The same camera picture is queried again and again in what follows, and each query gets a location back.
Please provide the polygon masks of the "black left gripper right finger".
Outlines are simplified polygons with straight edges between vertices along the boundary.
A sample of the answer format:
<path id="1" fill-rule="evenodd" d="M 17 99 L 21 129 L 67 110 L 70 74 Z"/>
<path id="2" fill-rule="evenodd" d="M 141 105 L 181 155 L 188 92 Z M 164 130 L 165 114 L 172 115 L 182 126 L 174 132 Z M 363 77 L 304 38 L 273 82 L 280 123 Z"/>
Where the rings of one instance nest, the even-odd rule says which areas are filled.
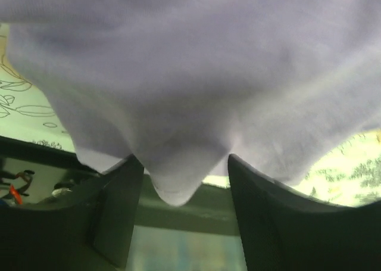
<path id="1" fill-rule="evenodd" d="M 380 269 L 380 202 L 315 200 L 235 155 L 227 167 L 248 270 Z"/>

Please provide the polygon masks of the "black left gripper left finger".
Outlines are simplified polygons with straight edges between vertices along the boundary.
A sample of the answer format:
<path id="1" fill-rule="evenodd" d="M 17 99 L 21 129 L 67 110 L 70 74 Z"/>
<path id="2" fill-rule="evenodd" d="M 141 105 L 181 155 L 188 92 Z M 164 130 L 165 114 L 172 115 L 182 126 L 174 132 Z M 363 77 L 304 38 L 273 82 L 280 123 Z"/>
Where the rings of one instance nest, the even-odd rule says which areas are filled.
<path id="1" fill-rule="evenodd" d="M 53 202 L 1 207 L 1 269 L 124 270 L 142 180 L 129 157 Z"/>

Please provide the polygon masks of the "purple polo shirt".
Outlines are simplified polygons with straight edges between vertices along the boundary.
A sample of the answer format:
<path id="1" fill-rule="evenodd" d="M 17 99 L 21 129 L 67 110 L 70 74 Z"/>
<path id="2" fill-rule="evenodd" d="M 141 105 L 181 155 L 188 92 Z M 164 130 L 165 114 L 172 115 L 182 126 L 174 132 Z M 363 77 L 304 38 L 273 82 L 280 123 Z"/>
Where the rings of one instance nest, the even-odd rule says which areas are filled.
<path id="1" fill-rule="evenodd" d="M 380 127 L 380 0 L 1 0 L 7 58 L 79 161 L 183 205 L 236 154 L 299 183 Z"/>

